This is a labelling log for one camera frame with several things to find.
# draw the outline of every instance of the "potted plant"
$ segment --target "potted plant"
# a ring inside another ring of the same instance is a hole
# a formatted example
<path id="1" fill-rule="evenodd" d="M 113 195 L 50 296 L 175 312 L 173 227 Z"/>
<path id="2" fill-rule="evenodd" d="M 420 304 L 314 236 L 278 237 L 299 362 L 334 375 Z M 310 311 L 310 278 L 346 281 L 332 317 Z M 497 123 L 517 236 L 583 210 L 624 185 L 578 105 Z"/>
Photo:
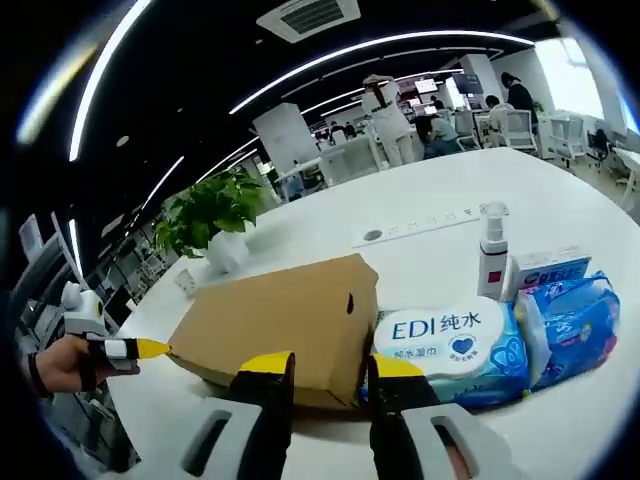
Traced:
<path id="1" fill-rule="evenodd" d="M 167 201 L 166 220 L 155 227 L 156 247 L 189 258 L 206 257 L 217 270 L 231 271 L 248 250 L 240 235 L 255 225 L 262 185 L 249 175 L 224 172 Z"/>
<path id="2" fill-rule="evenodd" d="M 533 108 L 535 108 L 538 113 L 544 113 L 544 106 L 538 100 L 533 100 Z"/>

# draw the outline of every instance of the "desk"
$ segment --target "desk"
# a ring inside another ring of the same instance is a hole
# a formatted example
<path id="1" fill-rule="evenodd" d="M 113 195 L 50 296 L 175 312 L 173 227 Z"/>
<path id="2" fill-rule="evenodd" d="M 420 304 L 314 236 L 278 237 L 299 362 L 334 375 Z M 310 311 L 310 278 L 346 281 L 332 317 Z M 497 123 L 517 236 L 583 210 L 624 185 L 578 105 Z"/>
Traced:
<path id="1" fill-rule="evenodd" d="M 620 208 L 623 208 L 625 211 L 629 211 L 633 209 L 633 203 L 629 205 L 629 199 L 631 198 L 631 192 L 633 192 L 633 185 L 636 181 L 636 173 L 640 172 L 640 153 L 631 152 L 629 150 L 625 150 L 624 148 L 613 147 L 613 151 L 620 157 L 622 163 L 631 170 L 629 174 L 629 180 L 627 181 L 627 188 L 624 191 L 624 195 L 622 196 L 622 200 L 620 200 Z"/>
<path id="2" fill-rule="evenodd" d="M 346 142 L 333 145 L 319 153 L 324 162 L 321 165 L 331 176 L 333 184 L 348 182 L 354 178 L 380 170 L 378 147 L 371 144 L 367 135 L 358 135 Z"/>
<path id="3" fill-rule="evenodd" d="M 287 173 L 284 173 L 284 174 L 280 175 L 278 178 L 276 178 L 276 182 L 281 182 L 285 178 L 288 178 L 291 175 L 295 175 L 296 173 L 300 173 L 303 170 L 306 170 L 307 168 L 315 167 L 320 162 L 322 162 L 322 158 L 321 157 L 314 158 L 313 160 L 309 160 L 308 162 L 304 162 L 304 163 L 298 165 L 297 167 L 292 168 Z"/>
<path id="4" fill-rule="evenodd" d="M 532 479 L 583 478 L 625 426 L 640 381 L 640 228 L 573 175 L 508 148 L 384 170 L 261 215 L 247 234 L 248 263 L 224 280 L 347 255 L 368 226 L 495 199 L 511 212 L 505 220 L 511 253 L 580 243 L 593 256 L 590 272 L 604 270 L 620 296 L 618 344 L 600 368 L 480 415 Z M 357 249 L 380 275 L 380 306 L 435 306 L 475 295 L 480 230 L 479 222 L 471 222 Z M 191 304 L 173 284 L 185 267 L 197 281 L 221 281 L 209 277 L 206 261 L 180 259 L 129 316 L 122 335 L 169 339 Z M 144 461 L 171 422 L 212 387 L 168 358 L 141 361 L 140 367 L 139 376 L 111 378 L 109 387 Z M 377 478 L 367 422 L 296 420 L 294 432 L 283 478 Z"/>

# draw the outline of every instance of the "computer monitor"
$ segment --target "computer monitor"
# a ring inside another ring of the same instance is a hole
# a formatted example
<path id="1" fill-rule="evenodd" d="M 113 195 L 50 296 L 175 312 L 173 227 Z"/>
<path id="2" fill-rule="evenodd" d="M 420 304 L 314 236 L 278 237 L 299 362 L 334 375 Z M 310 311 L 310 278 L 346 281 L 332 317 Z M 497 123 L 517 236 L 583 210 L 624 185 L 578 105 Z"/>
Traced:
<path id="1" fill-rule="evenodd" d="M 453 81 L 456 82 L 456 87 L 458 87 L 458 91 L 462 95 L 484 93 L 477 75 L 455 73 L 453 75 Z"/>
<path id="2" fill-rule="evenodd" d="M 416 88 L 418 89 L 418 93 L 429 93 L 438 91 L 438 87 L 436 86 L 436 82 L 433 80 L 433 78 L 418 80 L 415 83 Z"/>

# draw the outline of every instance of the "cardboard box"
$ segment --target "cardboard box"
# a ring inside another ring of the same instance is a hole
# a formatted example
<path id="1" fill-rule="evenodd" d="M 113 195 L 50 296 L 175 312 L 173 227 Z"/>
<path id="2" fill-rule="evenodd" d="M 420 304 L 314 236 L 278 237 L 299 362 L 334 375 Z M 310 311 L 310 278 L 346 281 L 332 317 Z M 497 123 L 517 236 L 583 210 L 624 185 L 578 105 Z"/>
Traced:
<path id="1" fill-rule="evenodd" d="M 350 255 L 203 289 L 169 340 L 171 357 L 228 385 L 250 358 L 293 350 L 296 404 L 354 408 L 377 281 L 360 255 Z"/>

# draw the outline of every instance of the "white pump dispenser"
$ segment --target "white pump dispenser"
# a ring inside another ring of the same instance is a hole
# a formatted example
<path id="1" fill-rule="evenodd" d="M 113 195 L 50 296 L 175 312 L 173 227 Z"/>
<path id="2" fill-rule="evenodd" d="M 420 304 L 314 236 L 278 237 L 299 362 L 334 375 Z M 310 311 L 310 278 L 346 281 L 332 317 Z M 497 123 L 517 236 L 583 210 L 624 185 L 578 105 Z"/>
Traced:
<path id="1" fill-rule="evenodd" d="M 502 229 L 507 207 L 502 202 L 493 202 L 483 205 L 480 212 L 485 219 L 486 230 L 480 239 L 478 295 L 499 301 L 507 268 L 508 243 Z"/>

